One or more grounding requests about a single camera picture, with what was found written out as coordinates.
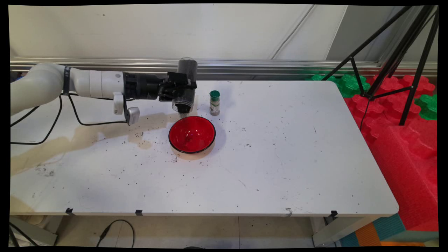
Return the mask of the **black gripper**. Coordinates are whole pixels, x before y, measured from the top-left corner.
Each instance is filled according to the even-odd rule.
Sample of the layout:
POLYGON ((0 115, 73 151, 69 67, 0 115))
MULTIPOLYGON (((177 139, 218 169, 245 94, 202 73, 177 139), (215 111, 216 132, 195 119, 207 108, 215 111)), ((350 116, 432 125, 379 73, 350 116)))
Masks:
POLYGON ((124 96, 126 99, 157 99, 160 102, 172 102, 177 97, 177 90, 194 90, 195 81, 184 73, 168 72, 165 79, 146 73, 124 73, 124 96))

